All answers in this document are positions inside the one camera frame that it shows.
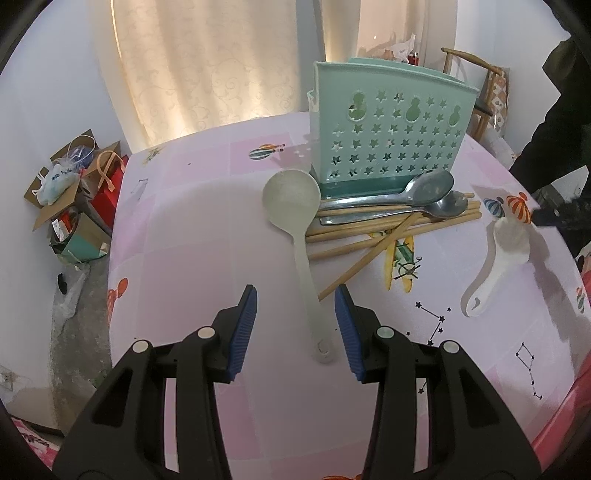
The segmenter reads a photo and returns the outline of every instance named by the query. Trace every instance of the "perforated plastic basket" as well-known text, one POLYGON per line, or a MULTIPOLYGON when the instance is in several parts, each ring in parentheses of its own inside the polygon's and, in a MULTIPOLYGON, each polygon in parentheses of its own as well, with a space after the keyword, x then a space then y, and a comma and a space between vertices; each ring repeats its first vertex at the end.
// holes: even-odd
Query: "perforated plastic basket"
POLYGON ((399 192, 452 167, 478 90, 388 60, 316 62, 308 93, 313 174, 323 198, 399 192))

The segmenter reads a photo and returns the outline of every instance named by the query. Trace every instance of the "ladle handle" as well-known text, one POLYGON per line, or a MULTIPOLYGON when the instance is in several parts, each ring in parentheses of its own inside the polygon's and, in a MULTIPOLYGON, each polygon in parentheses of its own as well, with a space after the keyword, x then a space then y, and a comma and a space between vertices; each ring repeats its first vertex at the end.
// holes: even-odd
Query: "ladle handle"
POLYGON ((294 256, 295 269, 300 278, 301 295, 308 317, 308 328, 312 335, 314 355, 319 362, 329 363, 335 357, 335 348, 330 340, 330 329, 312 279, 304 235, 294 238, 294 256))
POLYGON ((491 272, 470 296, 466 305, 466 315, 469 317, 475 317, 484 312, 490 297, 508 268, 509 265, 505 262, 495 261, 493 263, 491 272))

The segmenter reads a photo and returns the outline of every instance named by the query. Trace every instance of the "chopstick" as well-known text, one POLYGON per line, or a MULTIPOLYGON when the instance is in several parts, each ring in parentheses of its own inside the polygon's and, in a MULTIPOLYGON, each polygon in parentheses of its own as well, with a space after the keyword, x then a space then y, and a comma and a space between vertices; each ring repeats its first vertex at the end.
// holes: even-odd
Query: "chopstick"
POLYGON ((363 267, 369 264, 374 258, 376 258, 382 251, 388 248, 388 245, 394 242, 395 238, 402 235, 404 236, 404 232, 406 229, 413 224, 416 220, 418 220, 420 213, 411 213, 408 215, 400 225, 398 225, 392 233, 386 235, 385 237, 379 239, 380 242, 373 247, 361 260, 359 260, 355 265, 353 265, 350 269, 348 269, 345 273, 343 273, 337 280, 332 282, 328 287, 326 287, 323 291, 321 291, 318 295, 319 300, 325 299, 328 295, 333 293, 336 288, 349 281, 353 278, 354 275, 359 273, 363 267))
MULTIPOLYGON (((473 205, 468 205, 468 210, 459 215, 456 218, 469 215, 480 209, 480 202, 475 202, 473 205)), ((429 216, 419 214, 419 217, 415 221, 415 225, 424 225, 426 223, 440 223, 441 220, 435 220, 429 216)), ((391 230, 400 225, 401 220, 398 219, 375 219, 366 220, 364 222, 350 223, 347 225, 332 225, 325 226, 322 228, 312 229, 306 233, 306 243, 313 244, 316 242, 324 242, 327 240, 337 240, 339 238, 347 238, 349 236, 364 235, 366 233, 383 232, 385 230, 391 230)))
MULTIPOLYGON (((435 230, 439 230, 441 228, 446 228, 448 226, 460 225, 461 223, 471 222, 472 220, 478 220, 482 217, 480 212, 471 211, 468 215, 462 215, 456 218, 452 218, 449 220, 444 220, 442 222, 431 223, 429 225, 418 226, 415 228, 410 228, 406 230, 403 234, 401 234, 396 240, 400 240, 406 238, 408 236, 414 235, 421 235, 422 233, 429 233, 435 230)), ((379 238, 370 238, 368 240, 363 240, 360 242, 355 242, 348 245, 343 245, 342 247, 331 248, 329 250, 324 250, 322 252, 316 252, 313 254, 308 255, 308 259, 312 260, 322 260, 325 258, 337 257, 338 255, 345 255, 351 252, 355 252, 357 250, 363 250, 364 248, 371 248, 380 243, 384 237, 379 238)))
MULTIPOLYGON (((474 194, 467 192, 464 193, 464 197, 467 199, 473 199, 474 194)), ((340 208, 333 210, 319 210, 316 213, 317 217, 326 217, 329 215, 347 215, 348 213, 363 213, 363 212, 387 212, 393 210, 404 210, 408 208, 408 205, 372 205, 369 207, 349 207, 340 208)))

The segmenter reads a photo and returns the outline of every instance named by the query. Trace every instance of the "metal spoon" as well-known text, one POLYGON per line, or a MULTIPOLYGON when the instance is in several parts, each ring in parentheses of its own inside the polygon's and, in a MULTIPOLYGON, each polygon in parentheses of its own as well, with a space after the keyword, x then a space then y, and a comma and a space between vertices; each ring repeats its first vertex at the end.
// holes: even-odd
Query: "metal spoon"
POLYGON ((427 170, 408 182, 401 193, 366 195, 359 197, 325 200, 319 211, 363 205, 409 205, 421 207, 438 202, 453 187, 453 176, 447 170, 427 170))
POLYGON ((318 184, 306 172, 283 170, 275 173, 262 191, 262 204, 268 220, 293 237, 295 270, 300 278, 300 290, 306 308, 308 328, 318 361, 328 363, 335 356, 330 339, 328 319, 318 300, 310 263, 306 254, 306 229, 314 219, 320 204, 318 184))
POLYGON ((452 190, 438 202, 424 207, 409 207, 402 210, 388 210, 384 212, 347 213, 345 215, 330 215, 320 218, 321 225, 343 225, 345 223, 362 222, 403 213, 424 212, 435 218, 453 218, 461 215, 468 208, 468 199, 461 192, 452 190))

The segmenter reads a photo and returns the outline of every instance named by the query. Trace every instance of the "white plastic ladle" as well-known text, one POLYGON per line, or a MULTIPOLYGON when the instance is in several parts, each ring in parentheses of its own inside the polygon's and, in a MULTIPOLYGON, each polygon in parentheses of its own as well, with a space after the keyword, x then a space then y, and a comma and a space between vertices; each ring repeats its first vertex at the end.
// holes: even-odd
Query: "white plastic ladle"
POLYGON ((334 348, 312 280, 305 240, 306 230, 320 206, 318 184, 312 176, 301 170, 280 171, 263 188, 262 204, 268 220, 293 237, 295 268, 300 278, 314 353, 320 362, 328 363, 334 357, 334 348))
POLYGON ((472 294, 466 305, 466 315, 480 315, 501 278, 512 268, 525 264, 530 258, 530 237, 523 223, 509 217, 496 221, 493 230, 496 252, 491 272, 472 294))

